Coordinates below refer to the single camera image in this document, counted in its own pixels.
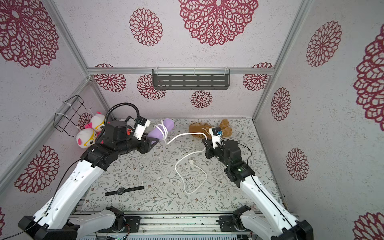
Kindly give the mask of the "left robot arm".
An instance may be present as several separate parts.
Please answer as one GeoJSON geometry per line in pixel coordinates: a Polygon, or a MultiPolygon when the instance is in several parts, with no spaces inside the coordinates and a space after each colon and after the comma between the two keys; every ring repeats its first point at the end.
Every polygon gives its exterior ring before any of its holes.
{"type": "Polygon", "coordinates": [[[105,126],[91,145],[76,161],[75,169],[65,182],[60,182],[53,197],[33,216],[24,216],[18,227],[34,240],[78,240],[100,230],[123,231],[127,225],[124,213],[115,207],[84,218],[70,219],[81,197],[94,181],[116,161],[120,155],[138,151],[148,153],[158,139],[148,137],[144,131],[150,122],[140,116],[139,109],[131,103],[120,103],[110,108],[105,126]],[[129,106],[136,112],[135,125],[124,121],[108,122],[117,108],[129,106]]]}

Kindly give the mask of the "purple power strip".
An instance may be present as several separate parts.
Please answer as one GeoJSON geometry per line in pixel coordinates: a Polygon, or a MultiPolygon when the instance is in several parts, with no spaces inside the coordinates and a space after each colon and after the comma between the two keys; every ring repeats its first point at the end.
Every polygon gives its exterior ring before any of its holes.
{"type": "Polygon", "coordinates": [[[155,125],[155,128],[148,134],[148,137],[164,140],[174,127],[175,123],[172,119],[165,119],[160,124],[155,125]]]}

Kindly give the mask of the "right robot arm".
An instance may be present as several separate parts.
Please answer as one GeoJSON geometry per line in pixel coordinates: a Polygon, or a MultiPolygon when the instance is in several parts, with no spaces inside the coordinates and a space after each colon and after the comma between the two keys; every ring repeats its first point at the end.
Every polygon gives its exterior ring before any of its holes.
{"type": "Polygon", "coordinates": [[[207,159],[218,159],[224,172],[263,213],[261,218],[247,206],[233,212],[234,226],[248,229],[262,240],[313,240],[314,231],[307,221],[299,221],[267,191],[254,170],[242,160],[239,143],[226,140],[221,144],[203,140],[207,159]]]}

